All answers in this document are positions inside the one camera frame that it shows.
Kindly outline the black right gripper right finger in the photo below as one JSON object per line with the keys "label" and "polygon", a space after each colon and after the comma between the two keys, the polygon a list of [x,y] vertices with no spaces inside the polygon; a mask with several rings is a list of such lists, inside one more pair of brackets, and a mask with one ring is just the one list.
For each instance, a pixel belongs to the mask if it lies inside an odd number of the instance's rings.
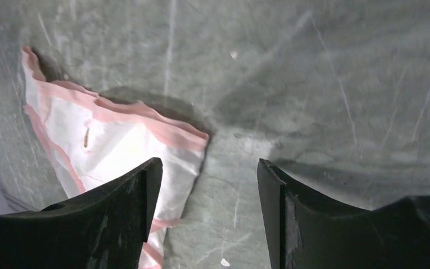
{"label": "black right gripper right finger", "polygon": [[430,268],[430,196],[407,196],[367,210],[312,183],[329,176],[354,174],[298,163],[288,174],[259,160],[272,268]]}

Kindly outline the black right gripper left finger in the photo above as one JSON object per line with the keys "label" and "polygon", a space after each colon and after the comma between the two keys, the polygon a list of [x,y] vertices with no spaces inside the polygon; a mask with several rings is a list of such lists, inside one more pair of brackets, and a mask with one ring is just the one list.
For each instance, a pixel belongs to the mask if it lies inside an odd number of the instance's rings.
{"label": "black right gripper left finger", "polygon": [[162,181],[162,161],[41,211],[0,215],[0,268],[137,268]]}

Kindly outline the white pink-trimmed underwear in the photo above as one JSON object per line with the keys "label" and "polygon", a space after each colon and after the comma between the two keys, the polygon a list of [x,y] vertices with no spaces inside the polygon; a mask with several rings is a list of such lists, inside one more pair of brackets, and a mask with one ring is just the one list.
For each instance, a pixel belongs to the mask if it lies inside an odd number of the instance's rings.
{"label": "white pink-trimmed underwear", "polygon": [[22,49],[25,112],[68,197],[118,178],[150,158],[162,184],[140,268],[161,268],[168,228],[178,224],[209,135],[143,102],[117,104],[68,80],[47,81],[37,55]]}

